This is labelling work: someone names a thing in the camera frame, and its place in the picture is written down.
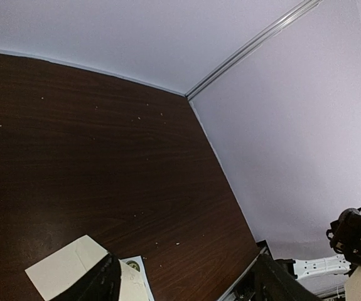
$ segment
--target black object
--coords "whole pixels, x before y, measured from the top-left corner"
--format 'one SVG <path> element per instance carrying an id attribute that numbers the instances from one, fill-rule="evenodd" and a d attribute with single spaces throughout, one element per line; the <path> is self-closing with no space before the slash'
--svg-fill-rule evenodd
<path id="1" fill-rule="evenodd" d="M 268 242 L 266 240 L 261 240 L 257 243 L 258 248 L 260 249 L 260 254 L 267 254 L 273 258 L 271 249 L 269 248 Z"/>
<path id="2" fill-rule="evenodd" d="M 259 255 L 252 267 L 255 301 L 319 301 L 270 256 Z"/>
<path id="3" fill-rule="evenodd" d="M 297 279 L 298 276 L 294 273 L 293 265 L 296 263 L 296 260 L 293 259 L 277 259 L 275 262 L 284 268 L 294 279 Z"/>
<path id="4" fill-rule="evenodd" d="M 118 301 L 121 275 L 119 260 L 108 254 L 51 301 Z"/>
<path id="5" fill-rule="evenodd" d="M 269 255 L 261 254 L 234 291 L 236 300 L 320 301 Z"/>
<path id="6" fill-rule="evenodd" d="M 361 215 L 357 209 L 346 209 L 326 235 L 335 252 L 344 254 L 353 267 L 361 266 Z"/>

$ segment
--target dark wooden desk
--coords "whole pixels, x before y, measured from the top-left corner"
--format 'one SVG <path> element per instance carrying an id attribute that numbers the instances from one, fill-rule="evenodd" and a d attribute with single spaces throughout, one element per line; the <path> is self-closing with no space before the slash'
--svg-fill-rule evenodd
<path id="1" fill-rule="evenodd" d="M 24 269 L 85 234 L 146 257 L 156 301 L 216 300 L 257 254 L 184 98 L 0 55 L 0 300 L 41 300 Z"/>

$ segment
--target white bracket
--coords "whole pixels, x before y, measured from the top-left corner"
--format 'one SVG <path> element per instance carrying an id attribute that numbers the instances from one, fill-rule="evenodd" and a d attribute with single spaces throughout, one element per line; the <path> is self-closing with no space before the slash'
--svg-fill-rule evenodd
<path id="1" fill-rule="evenodd" d="M 343 255 L 314 260 L 294 260 L 294 274 L 297 280 L 323 275 L 345 274 L 350 271 L 350 262 Z"/>

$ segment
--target ceiling trim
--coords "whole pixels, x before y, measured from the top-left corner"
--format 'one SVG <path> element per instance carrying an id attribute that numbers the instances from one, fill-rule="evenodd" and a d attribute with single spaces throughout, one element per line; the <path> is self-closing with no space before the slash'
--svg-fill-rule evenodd
<path id="1" fill-rule="evenodd" d="M 272 38 L 281 32 L 282 29 L 302 17 L 313 8 L 317 7 L 322 0 L 306 0 L 295 6 L 292 10 L 288 11 L 278 20 L 269 25 L 266 29 L 261 31 L 245 45 L 239 48 L 235 53 L 228 57 L 223 63 L 221 63 L 216 69 L 209 73 L 205 78 L 198 82 L 193 88 L 186 93 L 186 98 L 190 102 L 196 97 L 201 91 L 207 88 L 213 83 L 218 77 L 223 75 L 232 66 L 237 64 L 240 60 L 253 53 L 258 49 L 265 41 Z"/>

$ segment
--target metal edge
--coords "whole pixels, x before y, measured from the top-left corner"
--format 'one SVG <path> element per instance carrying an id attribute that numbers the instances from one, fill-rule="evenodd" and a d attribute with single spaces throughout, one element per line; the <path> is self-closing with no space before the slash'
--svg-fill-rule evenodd
<path id="1" fill-rule="evenodd" d="M 243 277 L 245 276 L 245 274 L 247 274 L 247 272 L 249 270 L 251 270 L 251 268 L 253 267 L 253 265 L 256 263 L 258 256 L 261 254 L 264 254 L 266 252 L 266 250 L 269 250 L 269 248 L 263 248 L 260 250 L 260 252 L 258 253 L 258 255 L 253 259 L 253 261 L 249 264 L 249 266 L 243 271 L 243 273 L 236 279 L 236 281 L 234 283 L 231 284 L 231 286 L 217 299 L 217 301 L 225 301 L 225 299 L 232 293 L 232 290 L 235 288 L 235 286 L 243 279 Z"/>
<path id="2" fill-rule="evenodd" d="M 282 29 L 289 26 L 298 18 L 315 8 L 322 0 L 306 0 L 295 6 L 292 10 L 281 16 L 278 20 L 270 24 L 259 34 L 253 37 L 245 45 L 240 47 L 235 53 L 228 57 L 223 63 L 216 67 L 205 78 L 199 81 L 193 88 L 186 93 L 186 98 L 190 102 L 202 90 L 207 88 L 218 77 L 224 74 L 229 68 L 237 64 L 240 60 L 258 49 L 265 41 L 278 34 Z"/>

